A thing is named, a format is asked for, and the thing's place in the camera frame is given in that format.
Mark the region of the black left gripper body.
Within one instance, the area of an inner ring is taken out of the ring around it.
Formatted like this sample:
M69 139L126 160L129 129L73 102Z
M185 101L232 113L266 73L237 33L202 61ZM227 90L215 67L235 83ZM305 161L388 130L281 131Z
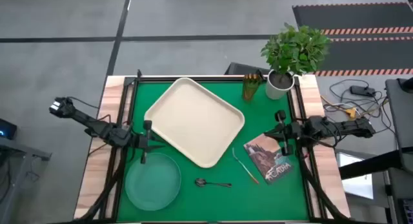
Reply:
M129 163L132 162L133 159L135 158L136 150L141 149L142 154L140 157L140 163L145 164L146 156L151 151L151 147L149 146L149 141L152 139L152 121L144 120L143 129L145 130L145 132L143 134L138 134L137 132L133 130L133 128L130 128L130 132L132 135L132 142L131 142L132 155L128 159Z

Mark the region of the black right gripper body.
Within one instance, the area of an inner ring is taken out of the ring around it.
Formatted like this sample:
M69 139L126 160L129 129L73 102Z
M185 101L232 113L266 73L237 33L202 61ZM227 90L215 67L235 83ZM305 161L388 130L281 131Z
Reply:
M291 122L290 124L286 124L287 116L284 110L278 110L275 113L275 119L278 124L283 124L283 130L278 132L285 136L284 142L281 142L283 146L281 147L282 155L288 156L293 153L292 146L288 143L289 139L295 139L297 143L296 147L296 155L297 156L304 156L302 147L299 144L299 138L302 136L303 131L301 129L301 125L298 122Z

